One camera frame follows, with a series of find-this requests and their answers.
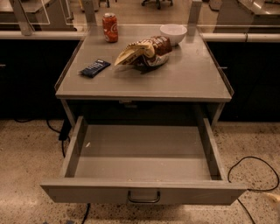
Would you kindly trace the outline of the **grey top drawer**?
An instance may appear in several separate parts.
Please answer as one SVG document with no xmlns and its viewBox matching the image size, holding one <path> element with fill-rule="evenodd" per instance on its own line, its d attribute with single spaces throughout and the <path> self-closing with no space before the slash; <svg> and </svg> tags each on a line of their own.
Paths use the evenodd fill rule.
<svg viewBox="0 0 280 224">
<path fill-rule="evenodd" d="M 60 175 L 41 184 L 63 203 L 230 205 L 209 121 L 193 126 L 91 125 L 79 118 Z"/>
</svg>

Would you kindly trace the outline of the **grey metal drawer cabinet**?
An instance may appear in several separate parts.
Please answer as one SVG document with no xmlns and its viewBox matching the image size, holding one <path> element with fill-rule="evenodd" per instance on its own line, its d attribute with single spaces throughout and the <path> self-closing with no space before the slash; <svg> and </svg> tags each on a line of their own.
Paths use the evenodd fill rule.
<svg viewBox="0 0 280 224">
<path fill-rule="evenodd" d="M 212 124 L 216 124 L 224 105 L 232 98 L 225 79 L 214 64 L 200 34 L 183 39 L 168 61 L 158 68 L 145 70 L 115 65 L 116 57 L 129 43 L 159 34 L 154 24 L 120 25 L 119 40 L 110 44 L 102 28 L 94 26 L 71 58 L 69 68 L 59 77 L 56 96 L 69 100 L 117 100 L 205 102 Z M 110 66 L 94 78 L 80 71 L 96 60 Z"/>
</svg>

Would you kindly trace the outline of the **brown chip bag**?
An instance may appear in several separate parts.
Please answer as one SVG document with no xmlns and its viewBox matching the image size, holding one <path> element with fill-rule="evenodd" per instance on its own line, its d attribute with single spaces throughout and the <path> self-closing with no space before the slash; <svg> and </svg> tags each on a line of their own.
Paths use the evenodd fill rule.
<svg viewBox="0 0 280 224">
<path fill-rule="evenodd" d="M 158 67 L 169 59 L 172 45 L 165 36 L 153 36 L 128 44 L 118 55 L 115 65 Z"/>
</svg>

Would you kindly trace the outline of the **white bowl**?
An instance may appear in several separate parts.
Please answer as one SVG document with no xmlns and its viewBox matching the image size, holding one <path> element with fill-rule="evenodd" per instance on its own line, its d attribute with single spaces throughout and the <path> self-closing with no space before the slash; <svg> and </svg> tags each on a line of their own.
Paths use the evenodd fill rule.
<svg viewBox="0 0 280 224">
<path fill-rule="evenodd" d="M 178 45 L 186 36 L 187 29 L 181 24 L 163 24 L 160 27 L 162 36 L 168 37 L 173 46 Z"/>
</svg>

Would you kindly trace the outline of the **black power adapter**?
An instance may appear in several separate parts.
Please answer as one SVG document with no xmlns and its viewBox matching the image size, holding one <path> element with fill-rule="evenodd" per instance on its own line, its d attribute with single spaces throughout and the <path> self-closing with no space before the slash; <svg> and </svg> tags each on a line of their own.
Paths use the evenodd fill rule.
<svg viewBox="0 0 280 224">
<path fill-rule="evenodd" d="M 72 128 L 71 123 L 67 119 L 65 119 L 63 124 L 62 124 L 62 128 L 60 130 L 60 133 L 59 133 L 59 140 L 60 141 L 67 140 L 68 134 L 69 134 L 71 128 Z"/>
</svg>

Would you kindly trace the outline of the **dark blue snack bar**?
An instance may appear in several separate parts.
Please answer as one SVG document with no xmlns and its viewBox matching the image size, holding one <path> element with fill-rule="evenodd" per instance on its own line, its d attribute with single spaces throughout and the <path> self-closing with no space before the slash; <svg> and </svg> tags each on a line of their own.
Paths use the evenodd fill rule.
<svg viewBox="0 0 280 224">
<path fill-rule="evenodd" d="M 102 70 L 104 70 L 109 66 L 110 66 L 109 62 L 102 59 L 98 59 L 90 66 L 87 66 L 86 68 L 81 70 L 80 74 L 89 78 L 94 78 L 99 72 L 101 72 Z"/>
</svg>

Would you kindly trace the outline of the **office chair base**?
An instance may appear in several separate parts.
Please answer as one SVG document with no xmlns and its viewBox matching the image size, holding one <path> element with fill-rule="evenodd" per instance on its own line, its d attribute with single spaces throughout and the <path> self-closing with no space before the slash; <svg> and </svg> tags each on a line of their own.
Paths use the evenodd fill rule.
<svg viewBox="0 0 280 224">
<path fill-rule="evenodd" d="M 145 6 L 145 4 L 146 3 L 148 3 L 150 0 L 143 0 L 142 2 L 141 2 L 141 5 L 142 6 Z M 156 2 L 156 6 L 157 6 L 157 9 L 158 10 L 160 10 L 161 9 L 161 1 L 165 1 L 165 0 L 155 0 L 155 2 Z M 166 0 L 166 1 L 168 1 L 169 3 L 170 3 L 170 6 L 173 6 L 173 0 Z"/>
</svg>

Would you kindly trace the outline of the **red soda can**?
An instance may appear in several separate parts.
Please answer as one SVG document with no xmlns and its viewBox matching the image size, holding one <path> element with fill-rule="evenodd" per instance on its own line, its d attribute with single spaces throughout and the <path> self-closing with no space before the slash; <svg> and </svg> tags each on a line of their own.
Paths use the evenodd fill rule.
<svg viewBox="0 0 280 224">
<path fill-rule="evenodd" d="M 107 42 L 115 43 L 118 41 L 117 18 L 114 13 L 108 12 L 103 15 L 102 27 Z"/>
</svg>

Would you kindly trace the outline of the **white horizontal rail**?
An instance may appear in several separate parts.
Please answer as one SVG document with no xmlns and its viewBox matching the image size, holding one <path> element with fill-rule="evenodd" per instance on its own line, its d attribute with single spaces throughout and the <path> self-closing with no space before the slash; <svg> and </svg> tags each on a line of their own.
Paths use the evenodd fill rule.
<svg viewBox="0 0 280 224">
<path fill-rule="evenodd" d="M 86 31 L 35 31 L 25 36 L 20 31 L 0 31 L 0 39 L 58 39 L 78 40 L 88 35 Z M 280 43 L 280 34 L 268 33 L 200 33 L 206 42 L 258 42 Z"/>
</svg>

